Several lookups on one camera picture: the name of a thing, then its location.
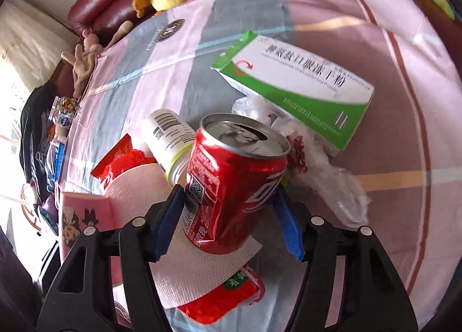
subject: silver rivet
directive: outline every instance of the silver rivet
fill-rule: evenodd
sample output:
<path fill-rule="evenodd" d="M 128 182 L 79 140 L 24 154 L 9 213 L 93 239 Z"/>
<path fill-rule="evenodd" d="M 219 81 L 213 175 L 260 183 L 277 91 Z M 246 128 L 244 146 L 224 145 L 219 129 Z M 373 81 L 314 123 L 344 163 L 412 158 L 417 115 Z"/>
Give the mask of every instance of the silver rivet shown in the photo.
<path fill-rule="evenodd" d="M 132 224 L 134 227 L 142 227 L 145 224 L 146 220 L 143 217 L 137 217 L 133 220 Z"/>
<path fill-rule="evenodd" d="M 362 227 L 359 231 L 363 235 L 372 235 L 372 229 L 369 227 Z"/>
<path fill-rule="evenodd" d="M 313 216 L 311 217 L 311 223 L 316 226 L 321 226 L 322 224 L 324 224 L 324 219 L 319 216 Z"/>
<path fill-rule="evenodd" d="M 86 227 L 85 230 L 84 230 L 85 235 L 92 235 L 92 234 L 94 234 L 94 232 L 96 232 L 95 227 Z"/>

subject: white bottle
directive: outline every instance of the white bottle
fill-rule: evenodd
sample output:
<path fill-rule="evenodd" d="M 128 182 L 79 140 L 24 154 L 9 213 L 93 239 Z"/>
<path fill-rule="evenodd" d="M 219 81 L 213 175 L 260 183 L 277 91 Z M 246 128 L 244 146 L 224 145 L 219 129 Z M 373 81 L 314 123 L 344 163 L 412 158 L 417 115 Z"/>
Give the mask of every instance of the white bottle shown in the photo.
<path fill-rule="evenodd" d="M 174 111 L 159 109 L 143 121 L 141 132 L 170 184 L 184 187 L 195 131 L 181 122 Z"/>

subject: can lid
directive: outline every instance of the can lid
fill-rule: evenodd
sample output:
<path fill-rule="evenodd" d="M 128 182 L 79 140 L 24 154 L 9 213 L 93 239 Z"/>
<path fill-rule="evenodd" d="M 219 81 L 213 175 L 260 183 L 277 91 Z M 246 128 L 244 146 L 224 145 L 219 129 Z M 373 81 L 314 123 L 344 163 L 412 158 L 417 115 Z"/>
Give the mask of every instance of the can lid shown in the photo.
<path fill-rule="evenodd" d="M 290 151 L 289 141 L 257 120 L 236 114 L 209 114 L 201 123 L 206 136 L 217 145 L 246 157 L 283 157 Z"/>

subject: red snack package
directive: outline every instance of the red snack package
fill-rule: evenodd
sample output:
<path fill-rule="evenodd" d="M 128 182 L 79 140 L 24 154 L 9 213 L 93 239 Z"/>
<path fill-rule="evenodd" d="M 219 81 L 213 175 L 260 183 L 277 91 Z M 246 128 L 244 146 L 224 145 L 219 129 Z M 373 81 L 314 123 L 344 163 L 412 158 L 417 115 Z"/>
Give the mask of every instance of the red snack package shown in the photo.
<path fill-rule="evenodd" d="M 155 162 L 154 157 L 146 157 L 142 151 L 133 149 L 132 139 L 126 134 L 96 165 L 91 175 L 98 178 L 102 189 L 105 190 L 124 171 Z"/>
<path fill-rule="evenodd" d="M 264 295 L 263 282 L 248 265 L 244 265 L 219 287 L 178 309 L 198 323 L 212 324 L 241 303 L 251 305 Z"/>

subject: paper towel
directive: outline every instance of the paper towel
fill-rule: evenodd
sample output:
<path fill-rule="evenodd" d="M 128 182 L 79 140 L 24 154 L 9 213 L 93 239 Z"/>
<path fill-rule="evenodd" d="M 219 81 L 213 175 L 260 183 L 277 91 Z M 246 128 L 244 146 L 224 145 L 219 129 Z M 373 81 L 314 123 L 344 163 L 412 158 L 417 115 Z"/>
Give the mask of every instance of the paper towel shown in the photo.
<path fill-rule="evenodd" d="M 118 176 L 107 187 L 105 195 L 110 199 L 116 225 L 122 227 L 132 218 L 144 216 L 152 204 L 166 200 L 171 190 L 159 164 L 146 164 Z M 236 273 L 261 246 L 249 237 L 233 253 L 208 254 L 186 238 L 180 220 L 167 254 L 159 262 L 151 263 L 162 306 L 177 307 L 204 296 Z"/>

